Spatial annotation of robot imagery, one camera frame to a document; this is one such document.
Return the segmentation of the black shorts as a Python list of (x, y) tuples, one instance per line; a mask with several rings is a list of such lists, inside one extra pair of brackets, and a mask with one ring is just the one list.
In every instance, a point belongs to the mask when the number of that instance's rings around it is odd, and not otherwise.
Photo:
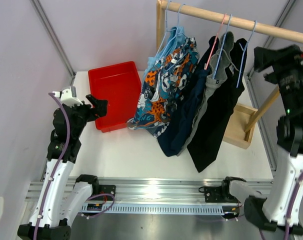
[(227, 80), (214, 92), (208, 100), (205, 114), (201, 118), (196, 134), (187, 146), (196, 170), (200, 173), (213, 163), (218, 155), (229, 119), (234, 113), (234, 107), (245, 90), (242, 82), (247, 60), (247, 51), (244, 55), (243, 73), (237, 86), (243, 51), (247, 40), (238, 39), (230, 52), (232, 64), (226, 69)]

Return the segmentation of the light blue wire hanger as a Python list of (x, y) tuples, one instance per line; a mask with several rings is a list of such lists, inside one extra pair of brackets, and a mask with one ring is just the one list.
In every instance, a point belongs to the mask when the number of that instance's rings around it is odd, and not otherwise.
[(255, 30), (256, 30), (257, 24), (258, 24), (258, 21), (255, 20), (254, 21), (254, 25), (253, 25), (253, 29), (251, 31), (251, 34), (250, 34), (250, 36), (249, 36), (246, 44), (244, 45), (244, 47), (242, 47), (242, 45), (239, 44), (239, 46), (240, 46), (240, 48), (242, 50), (242, 56), (241, 56), (241, 62), (240, 62), (239, 73), (238, 73), (237, 84), (236, 84), (236, 88), (237, 89), (239, 88), (241, 76), (242, 76), (242, 73), (243, 73), (243, 65), (244, 65), (245, 53), (247, 52), (247, 48), (248, 48), (249, 42), (252, 39), (252, 36), (253, 36), (253, 34), (254, 34)]

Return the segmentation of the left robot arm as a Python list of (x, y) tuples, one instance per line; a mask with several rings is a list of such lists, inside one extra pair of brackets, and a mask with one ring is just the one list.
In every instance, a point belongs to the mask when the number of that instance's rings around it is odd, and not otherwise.
[(21, 224), (17, 236), (22, 240), (68, 240), (71, 227), (80, 215), (82, 205), (97, 198), (115, 200), (115, 194), (103, 192), (98, 177), (81, 174), (72, 192), (63, 199), (65, 187), (81, 148), (80, 136), (88, 122), (107, 114), (108, 101), (86, 96), (89, 103), (68, 97), (62, 92), (50, 92), (57, 103), (53, 113), (54, 129), (47, 148), (47, 163), (42, 189), (33, 214), (27, 224)]

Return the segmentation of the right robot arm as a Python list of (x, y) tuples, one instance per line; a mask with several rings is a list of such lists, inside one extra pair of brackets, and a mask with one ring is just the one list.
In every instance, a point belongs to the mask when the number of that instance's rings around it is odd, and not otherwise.
[(243, 205), (246, 220), (260, 231), (284, 231), (302, 236), (299, 209), (303, 198), (303, 51), (293, 44), (281, 49), (254, 49), (254, 70), (272, 67), (264, 79), (279, 88), (285, 115), (278, 120), (278, 167), (267, 197), (250, 187), (243, 178), (226, 177), (219, 186), (202, 186), (199, 192), (208, 203), (231, 203), (232, 217)]

